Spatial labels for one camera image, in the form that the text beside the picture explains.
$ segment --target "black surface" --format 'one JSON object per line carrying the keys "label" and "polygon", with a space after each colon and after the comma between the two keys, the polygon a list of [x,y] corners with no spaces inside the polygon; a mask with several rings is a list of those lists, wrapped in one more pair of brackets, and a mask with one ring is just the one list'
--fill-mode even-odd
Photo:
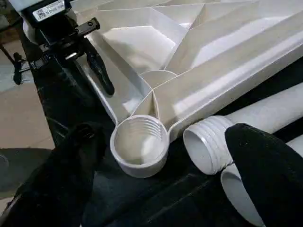
{"label": "black surface", "polygon": [[[21,33],[28,59],[39,51]],[[70,86],[47,71],[34,73],[35,84],[55,144],[67,129],[85,121],[103,124],[107,144],[114,128],[103,107],[88,108]],[[229,114],[260,99],[303,82],[303,59],[224,108]],[[289,141],[303,134],[303,119],[276,135]],[[154,177],[135,179],[122,172],[109,149],[95,176],[93,194],[83,217],[83,227],[99,226],[251,226],[228,202],[219,174],[206,176],[190,161],[182,139],[173,142],[164,169]]]}
{"label": "black surface", "polygon": [[302,157],[277,137],[246,124],[228,128],[225,138],[265,226],[301,227]]}

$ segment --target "pipe thread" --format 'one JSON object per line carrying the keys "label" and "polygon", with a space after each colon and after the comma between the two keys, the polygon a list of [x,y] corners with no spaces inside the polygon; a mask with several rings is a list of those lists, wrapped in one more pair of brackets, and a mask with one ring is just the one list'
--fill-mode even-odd
{"label": "pipe thread", "polygon": [[232,163],[224,133],[233,125],[223,116],[211,116],[185,130],[183,139],[188,154],[203,173],[216,174]]}

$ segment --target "white cylinder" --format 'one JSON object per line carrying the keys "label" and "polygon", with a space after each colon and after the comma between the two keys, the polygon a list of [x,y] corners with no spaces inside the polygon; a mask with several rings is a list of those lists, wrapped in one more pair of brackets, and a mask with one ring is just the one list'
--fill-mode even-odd
{"label": "white cylinder", "polygon": [[[303,157],[303,135],[287,144]],[[223,170],[221,173],[221,184],[228,200],[244,219],[255,226],[264,226],[262,218],[244,188],[240,173],[235,164]]]}
{"label": "white cylinder", "polygon": [[232,163],[225,131],[246,123],[268,133],[276,132],[303,116],[303,83],[240,109],[230,115],[212,116],[189,126],[183,134],[188,154],[205,174],[216,174]]}
{"label": "white cylinder", "polygon": [[163,168],[168,147],[164,125],[147,115],[127,118],[110,138],[111,152],[122,170],[138,178],[153,176]]}

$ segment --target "black cloth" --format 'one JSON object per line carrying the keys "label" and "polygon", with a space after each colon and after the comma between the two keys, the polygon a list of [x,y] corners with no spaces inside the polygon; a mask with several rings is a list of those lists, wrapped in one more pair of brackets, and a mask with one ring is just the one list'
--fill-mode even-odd
{"label": "black cloth", "polygon": [[264,224],[302,226],[303,158],[277,137],[246,124],[228,128],[225,138]]}

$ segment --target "barcode label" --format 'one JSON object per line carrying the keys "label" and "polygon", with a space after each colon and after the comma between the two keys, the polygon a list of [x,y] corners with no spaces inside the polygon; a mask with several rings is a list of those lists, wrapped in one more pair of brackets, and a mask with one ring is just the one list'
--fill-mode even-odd
{"label": "barcode label", "polygon": [[61,11],[65,10],[64,0],[58,0],[49,4],[41,9],[38,9],[33,12],[34,17],[37,21],[43,21]]}

